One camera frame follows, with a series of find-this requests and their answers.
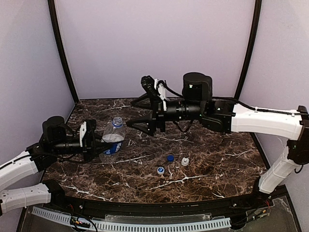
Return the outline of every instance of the brown marble surface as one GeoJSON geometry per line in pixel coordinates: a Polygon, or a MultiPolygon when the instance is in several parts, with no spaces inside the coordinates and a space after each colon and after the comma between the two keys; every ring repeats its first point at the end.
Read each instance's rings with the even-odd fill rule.
{"type": "MultiPolygon", "coordinates": [[[[82,100],[68,125],[79,127],[84,119],[97,120],[103,134],[109,120],[124,122],[148,114],[129,106],[130,99],[82,100]]],[[[99,158],[88,164],[55,163],[43,177],[56,180],[66,195],[127,203],[179,203],[212,200],[250,193],[255,179],[266,171],[248,133],[222,134],[194,123],[187,133],[167,123],[167,132],[150,137],[126,127],[118,160],[103,165],[99,158]],[[174,155],[174,162],[167,161],[174,155]],[[190,159],[183,167],[183,157],[190,159]],[[164,175],[157,168],[165,168],[164,175]]]]}

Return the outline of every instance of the clear water bottle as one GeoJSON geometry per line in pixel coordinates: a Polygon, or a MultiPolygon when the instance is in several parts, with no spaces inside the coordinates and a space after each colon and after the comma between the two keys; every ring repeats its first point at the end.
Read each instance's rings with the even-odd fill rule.
{"type": "Polygon", "coordinates": [[[123,122],[121,117],[114,117],[112,122],[106,127],[103,136],[102,142],[112,143],[112,147],[103,153],[99,154],[99,158],[102,163],[114,163],[118,158],[119,150],[122,146],[126,136],[125,128],[123,127],[123,122]]]}

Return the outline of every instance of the blue label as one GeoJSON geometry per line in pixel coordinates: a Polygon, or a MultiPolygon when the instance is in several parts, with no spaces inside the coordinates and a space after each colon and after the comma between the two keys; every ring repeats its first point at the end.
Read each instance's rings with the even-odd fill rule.
{"type": "Polygon", "coordinates": [[[115,143],[112,143],[112,147],[106,151],[104,151],[103,153],[106,154],[106,155],[112,155],[116,152],[118,152],[122,146],[122,142],[123,141],[120,141],[120,142],[115,142],[115,143]]]}

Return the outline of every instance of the white slotted strip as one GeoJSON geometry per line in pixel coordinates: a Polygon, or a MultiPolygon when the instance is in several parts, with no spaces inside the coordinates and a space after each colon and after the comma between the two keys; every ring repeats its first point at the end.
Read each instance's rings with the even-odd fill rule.
{"type": "MultiPolygon", "coordinates": [[[[47,209],[33,207],[32,214],[45,218],[47,220],[66,225],[70,225],[70,215],[64,213],[57,213],[47,209]]],[[[80,218],[80,221],[89,223],[87,220],[80,218]]],[[[100,232],[203,232],[217,229],[228,228],[231,226],[230,218],[217,219],[212,221],[201,221],[183,224],[162,224],[162,225],[140,225],[140,224],[124,224],[105,222],[100,220],[92,220],[100,232]]]]}

